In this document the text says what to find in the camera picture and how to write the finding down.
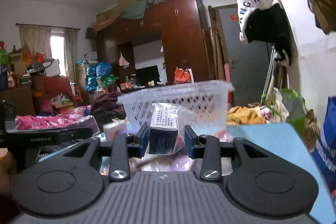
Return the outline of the person's left hand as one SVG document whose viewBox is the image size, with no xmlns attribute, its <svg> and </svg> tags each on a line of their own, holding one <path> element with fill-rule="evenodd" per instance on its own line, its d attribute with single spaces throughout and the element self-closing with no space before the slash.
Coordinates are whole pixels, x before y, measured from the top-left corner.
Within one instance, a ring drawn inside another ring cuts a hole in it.
<svg viewBox="0 0 336 224">
<path fill-rule="evenodd" d="M 7 148 L 0 149 L 0 193 L 1 196 L 11 195 L 9 169 L 13 165 L 13 156 Z"/>
</svg>

